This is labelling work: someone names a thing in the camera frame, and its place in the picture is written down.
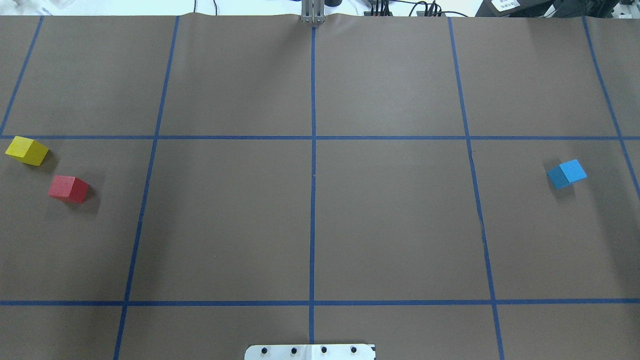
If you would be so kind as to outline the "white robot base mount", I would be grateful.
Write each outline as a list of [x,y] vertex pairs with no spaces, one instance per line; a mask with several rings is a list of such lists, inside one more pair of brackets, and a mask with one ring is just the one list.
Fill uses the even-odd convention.
[[251,345],[245,360],[375,360],[373,344],[263,344]]

